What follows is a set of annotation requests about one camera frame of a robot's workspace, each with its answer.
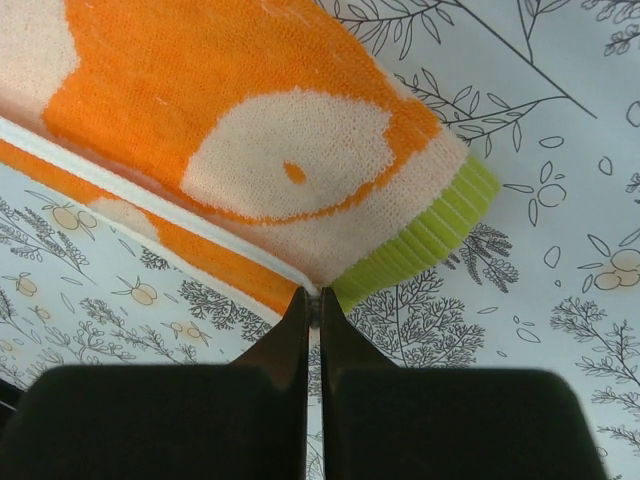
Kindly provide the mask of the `orange patterned towel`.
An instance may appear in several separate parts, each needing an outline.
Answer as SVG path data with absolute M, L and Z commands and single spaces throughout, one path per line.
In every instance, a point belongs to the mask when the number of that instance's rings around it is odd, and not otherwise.
M 310 1 L 5 1 L 1 160 L 278 320 L 440 263 L 499 184 Z

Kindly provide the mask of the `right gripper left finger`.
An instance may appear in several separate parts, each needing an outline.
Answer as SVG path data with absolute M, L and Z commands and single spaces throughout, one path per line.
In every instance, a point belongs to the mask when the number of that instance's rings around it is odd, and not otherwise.
M 43 374 L 1 437 L 5 479 L 301 479 L 309 297 L 235 361 Z

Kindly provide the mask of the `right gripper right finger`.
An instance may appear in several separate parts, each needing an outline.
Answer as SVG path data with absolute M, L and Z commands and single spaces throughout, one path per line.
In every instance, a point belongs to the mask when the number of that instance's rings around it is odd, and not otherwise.
M 602 479 L 579 401 L 553 372 L 401 368 L 319 297 L 329 479 Z

